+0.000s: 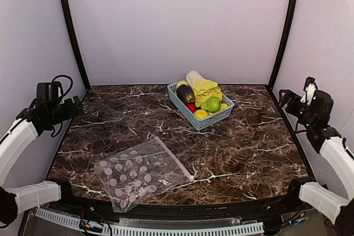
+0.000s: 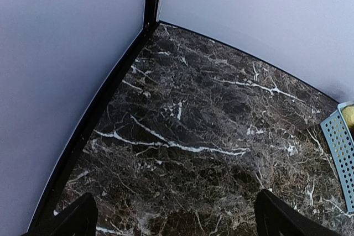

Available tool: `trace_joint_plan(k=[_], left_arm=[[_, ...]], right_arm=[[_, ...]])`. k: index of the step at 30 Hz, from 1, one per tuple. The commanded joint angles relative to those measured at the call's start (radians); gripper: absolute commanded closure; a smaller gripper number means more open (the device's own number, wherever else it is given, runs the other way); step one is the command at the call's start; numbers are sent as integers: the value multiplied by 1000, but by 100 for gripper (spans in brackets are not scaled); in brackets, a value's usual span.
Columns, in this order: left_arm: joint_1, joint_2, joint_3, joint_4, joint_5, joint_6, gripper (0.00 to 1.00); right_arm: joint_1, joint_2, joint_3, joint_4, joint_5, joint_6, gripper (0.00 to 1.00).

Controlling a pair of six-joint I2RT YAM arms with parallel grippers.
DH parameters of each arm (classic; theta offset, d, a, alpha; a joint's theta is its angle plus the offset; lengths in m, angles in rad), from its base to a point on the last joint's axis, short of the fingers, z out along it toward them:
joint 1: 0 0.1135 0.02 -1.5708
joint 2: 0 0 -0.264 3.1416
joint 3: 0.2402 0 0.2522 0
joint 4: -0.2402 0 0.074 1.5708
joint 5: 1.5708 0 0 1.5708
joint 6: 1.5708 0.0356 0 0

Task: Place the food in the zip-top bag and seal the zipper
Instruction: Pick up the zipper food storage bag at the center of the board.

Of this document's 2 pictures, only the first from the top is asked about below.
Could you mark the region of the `napa cabbage toy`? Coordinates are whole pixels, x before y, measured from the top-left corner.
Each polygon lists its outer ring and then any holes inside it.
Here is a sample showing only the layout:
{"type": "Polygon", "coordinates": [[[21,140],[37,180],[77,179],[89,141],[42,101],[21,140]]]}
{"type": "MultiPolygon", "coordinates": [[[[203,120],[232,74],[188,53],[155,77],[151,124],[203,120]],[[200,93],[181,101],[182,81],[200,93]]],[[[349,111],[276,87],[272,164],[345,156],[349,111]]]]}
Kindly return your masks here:
{"type": "Polygon", "coordinates": [[[223,94],[217,82],[203,78],[197,71],[190,71],[186,81],[194,92],[196,107],[201,107],[211,97],[223,99],[223,94]]]}

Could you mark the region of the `clear zip top bag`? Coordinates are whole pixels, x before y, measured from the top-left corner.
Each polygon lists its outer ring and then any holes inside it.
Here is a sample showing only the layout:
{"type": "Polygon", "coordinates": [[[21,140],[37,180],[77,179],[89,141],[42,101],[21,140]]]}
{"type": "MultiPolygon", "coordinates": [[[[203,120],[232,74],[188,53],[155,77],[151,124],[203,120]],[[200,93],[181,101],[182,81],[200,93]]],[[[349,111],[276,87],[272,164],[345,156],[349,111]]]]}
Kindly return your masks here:
{"type": "Polygon", "coordinates": [[[100,160],[94,173],[115,213],[126,213],[150,197],[194,180],[158,137],[100,160]]]}

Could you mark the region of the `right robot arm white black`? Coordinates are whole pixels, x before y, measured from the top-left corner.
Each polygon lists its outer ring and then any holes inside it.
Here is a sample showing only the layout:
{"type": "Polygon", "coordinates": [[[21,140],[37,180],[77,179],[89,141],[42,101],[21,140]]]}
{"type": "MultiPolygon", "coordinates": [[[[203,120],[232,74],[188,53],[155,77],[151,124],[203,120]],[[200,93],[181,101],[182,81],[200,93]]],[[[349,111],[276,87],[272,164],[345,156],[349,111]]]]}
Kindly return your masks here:
{"type": "Polygon", "coordinates": [[[279,104],[304,126],[311,146],[336,172],[347,197],[339,196],[315,181],[296,181],[295,190],[290,194],[327,217],[337,235],[353,235],[353,153],[346,138],[329,126],[333,99],[310,84],[302,97],[291,90],[280,90],[279,104]]]}

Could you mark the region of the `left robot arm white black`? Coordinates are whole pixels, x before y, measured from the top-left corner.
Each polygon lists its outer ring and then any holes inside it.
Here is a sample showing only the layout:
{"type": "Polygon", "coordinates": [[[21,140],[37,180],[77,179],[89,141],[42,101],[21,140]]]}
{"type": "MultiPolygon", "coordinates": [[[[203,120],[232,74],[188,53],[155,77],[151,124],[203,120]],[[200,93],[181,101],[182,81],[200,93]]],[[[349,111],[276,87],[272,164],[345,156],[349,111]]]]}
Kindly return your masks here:
{"type": "Polygon", "coordinates": [[[78,96],[67,98],[71,88],[63,89],[55,76],[51,82],[37,85],[37,95],[30,106],[23,109],[12,126],[1,138],[1,228],[7,228],[21,213],[34,207],[56,202],[70,192],[71,186],[64,181],[43,181],[23,187],[6,188],[5,180],[14,164],[26,148],[44,131],[55,138],[61,133],[56,125],[83,113],[78,96]]]}

